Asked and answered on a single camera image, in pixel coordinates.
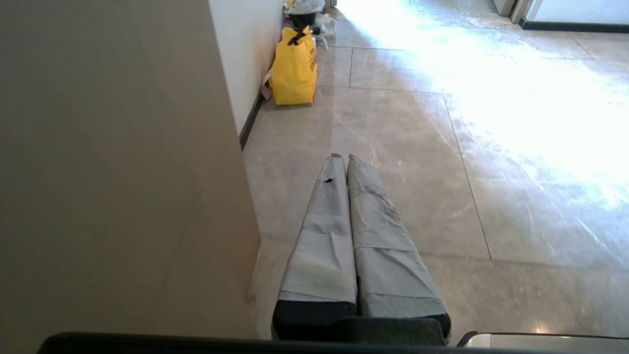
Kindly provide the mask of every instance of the tile floor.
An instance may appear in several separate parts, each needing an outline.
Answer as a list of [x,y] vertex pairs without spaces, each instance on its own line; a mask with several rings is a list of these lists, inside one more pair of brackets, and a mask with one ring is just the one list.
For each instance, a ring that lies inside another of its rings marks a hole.
[[523,31],[491,0],[338,0],[312,106],[244,151],[260,336],[330,152],[375,166],[467,331],[629,336],[629,35]]

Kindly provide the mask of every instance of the black baseboard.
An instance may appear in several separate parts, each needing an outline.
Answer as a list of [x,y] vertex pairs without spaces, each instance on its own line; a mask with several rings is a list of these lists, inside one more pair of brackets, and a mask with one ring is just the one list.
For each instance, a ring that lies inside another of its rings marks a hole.
[[529,22],[523,18],[520,20],[520,26],[524,30],[538,31],[629,33],[629,25],[606,25],[604,23]]
[[262,96],[262,93],[258,93],[258,96],[255,98],[253,103],[253,107],[251,107],[251,110],[249,111],[245,125],[240,131],[238,138],[240,139],[240,148],[243,150],[245,149],[247,139],[249,139],[249,134],[251,133],[251,128],[253,128],[253,123],[255,123],[255,117],[258,116],[258,111],[260,110],[260,106],[262,106],[263,101],[264,97]]

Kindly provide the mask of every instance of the yellow bag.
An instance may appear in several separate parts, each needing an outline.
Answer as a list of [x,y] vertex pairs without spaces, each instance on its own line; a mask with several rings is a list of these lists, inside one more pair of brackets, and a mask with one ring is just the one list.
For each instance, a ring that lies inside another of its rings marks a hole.
[[317,63],[315,41],[310,28],[297,45],[289,42],[297,32],[285,27],[282,40],[277,44],[276,58],[271,69],[271,88],[276,105],[303,105],[312,103],[315,98]]

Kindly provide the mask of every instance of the bag handle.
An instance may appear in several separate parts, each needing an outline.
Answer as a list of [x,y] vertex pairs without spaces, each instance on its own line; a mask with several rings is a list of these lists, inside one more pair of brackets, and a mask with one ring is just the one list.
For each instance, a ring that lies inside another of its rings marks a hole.
[[306,36],[306,34],[304,33],[304,29],[305,27],[303,25],[300,25],[297,29],[297,35],[295,37],[292,37],[291,40],[288,41],[288,45],[297,45],[298,41]]

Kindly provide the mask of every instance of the gray fabric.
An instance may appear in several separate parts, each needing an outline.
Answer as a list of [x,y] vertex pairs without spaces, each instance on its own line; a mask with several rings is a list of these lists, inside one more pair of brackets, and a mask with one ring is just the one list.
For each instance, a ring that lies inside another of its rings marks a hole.
[[437,288],[375,169],[350,155],[347,178],[361,315],[445,314]]
[[314,184],[278,299],[356,304],[356,296],[345,162],[333,154]]

